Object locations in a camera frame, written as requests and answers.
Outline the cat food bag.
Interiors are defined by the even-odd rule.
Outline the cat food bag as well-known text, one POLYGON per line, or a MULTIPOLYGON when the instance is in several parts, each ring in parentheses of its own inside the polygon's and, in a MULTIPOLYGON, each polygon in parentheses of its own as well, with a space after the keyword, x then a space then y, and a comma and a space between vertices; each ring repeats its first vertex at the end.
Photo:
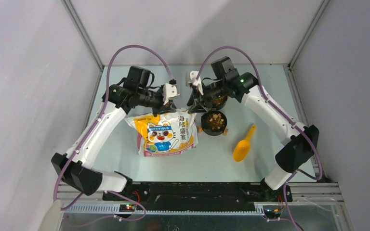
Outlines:
POLYGON ((186 109, 125 119, 137 132, 138 154, 143 157, 180 155, 198 144, 195 113, 186 109))

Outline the yellow plastic food scoop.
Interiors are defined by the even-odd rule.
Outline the yellow plastic food scoop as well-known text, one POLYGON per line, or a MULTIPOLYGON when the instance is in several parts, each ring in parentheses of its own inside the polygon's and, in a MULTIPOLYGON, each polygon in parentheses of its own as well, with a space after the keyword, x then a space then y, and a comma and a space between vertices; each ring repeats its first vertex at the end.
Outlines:
POLYGON ((233 150, 233 160, 235 162, 241 162, 243 161, 246 156, 248 155, 250 148, 251 148, 251 138, 254 135, 256 130, 256 126, 252 125, 246 134, 246 137, 242 140, 240 140, 236 147, 233 150))

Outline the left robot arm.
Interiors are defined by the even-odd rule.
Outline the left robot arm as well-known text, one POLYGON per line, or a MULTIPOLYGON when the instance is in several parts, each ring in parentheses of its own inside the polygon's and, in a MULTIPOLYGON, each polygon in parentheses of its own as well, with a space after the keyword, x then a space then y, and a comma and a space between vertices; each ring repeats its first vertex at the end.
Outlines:
POLYGON ((128 178, 118 172, 103 173, 93 168, 94 162, 114 128, 128 112, 142 106, 152 109, 153 115, 175 112, 173 98, 180 96, 174 78, 153 87, 154 73, 131 66, 126 77, 107 87, 96 117, 78 140, 64 154, 55 153, 51 163, 60 181, 90 196, 96 191, 114 191, 120 200, 132 197, 133 187, 128 178))

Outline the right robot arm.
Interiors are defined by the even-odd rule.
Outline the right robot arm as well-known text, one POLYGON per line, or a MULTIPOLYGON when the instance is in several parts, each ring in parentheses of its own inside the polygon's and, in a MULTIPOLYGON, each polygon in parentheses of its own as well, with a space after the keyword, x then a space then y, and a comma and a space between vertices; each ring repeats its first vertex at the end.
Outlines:
POLYGON ((209 85, 203 84, 200 71, 187 75, 187 85, 192 89, 187 105, 192 113, 207 112, 214 107, 215 100, 234 98, 272 129, 283 148, 275 156, 275 166, 261 182, 261 195, 267 201, 274 201, 280 195, 280 187, 316 153, 319 129, 291 117, 259 83, 257 76, 249 72, 240 74, 228 56, 216 60, 211 67, 216 78, 209 85))

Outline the pet food kibble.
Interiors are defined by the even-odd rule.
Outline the pet food kibble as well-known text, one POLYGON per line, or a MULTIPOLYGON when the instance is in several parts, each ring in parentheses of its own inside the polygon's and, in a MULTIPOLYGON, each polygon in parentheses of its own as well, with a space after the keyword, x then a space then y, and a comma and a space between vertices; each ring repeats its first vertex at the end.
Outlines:
POLYGON ((212 113, 208 115, 207 124, 215 127, 225 127, 225 118, 217 110, 212 110, 212 113))

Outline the black bowl fishbone print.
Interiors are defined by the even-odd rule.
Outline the black bowl fishbone print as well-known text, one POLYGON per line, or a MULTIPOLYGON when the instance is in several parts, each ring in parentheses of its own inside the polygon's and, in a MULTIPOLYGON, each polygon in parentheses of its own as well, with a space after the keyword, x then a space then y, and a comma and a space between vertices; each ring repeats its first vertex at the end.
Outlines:
POLYGON ((222 108, 224 108, 227 100, 228 100, 228 96, 223 96, 223 97, 213 100, 212 110, 221 110, 222 108))

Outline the black bowl paw print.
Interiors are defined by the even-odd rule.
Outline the black bowl paw print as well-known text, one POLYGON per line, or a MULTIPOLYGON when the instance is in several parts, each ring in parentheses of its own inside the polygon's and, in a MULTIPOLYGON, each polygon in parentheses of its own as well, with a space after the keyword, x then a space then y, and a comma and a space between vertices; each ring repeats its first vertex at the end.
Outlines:
POLYGON ((210 136, 224 135, 227 129, 227 118, 221 111, 209 111, 201 116, 200 126, 202 131, 210 136))

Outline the perforated metal strip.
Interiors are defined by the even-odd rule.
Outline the perforated metal strip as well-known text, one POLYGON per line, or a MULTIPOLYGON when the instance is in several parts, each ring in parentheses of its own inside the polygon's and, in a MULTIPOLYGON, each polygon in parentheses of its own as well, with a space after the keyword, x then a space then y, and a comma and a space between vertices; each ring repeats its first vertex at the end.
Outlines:
MULTIPOLYGON (((271 209, 264 208, 262 205, 255 205, 254 209, 236 210, 226 209, 158 209, 147 208, 148 215, 231 215, 231 216, 263 216, 271 212, 271 209)), ((128 210, 126 204, 96 204, 96 203, 76 203, 65 213, 69 214, 117 214, 117 215, 142 215, 143 209, 136 207, 128 210)))

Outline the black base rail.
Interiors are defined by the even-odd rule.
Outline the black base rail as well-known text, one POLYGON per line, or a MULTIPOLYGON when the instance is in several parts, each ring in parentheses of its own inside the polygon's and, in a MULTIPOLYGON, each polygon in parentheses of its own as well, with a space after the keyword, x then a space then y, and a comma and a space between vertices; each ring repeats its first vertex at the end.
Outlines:
POLYGON ((121 193, 146 209, 254 209, 255 203, 292 202, 290 188, 257 182, 130 182, 121 193))

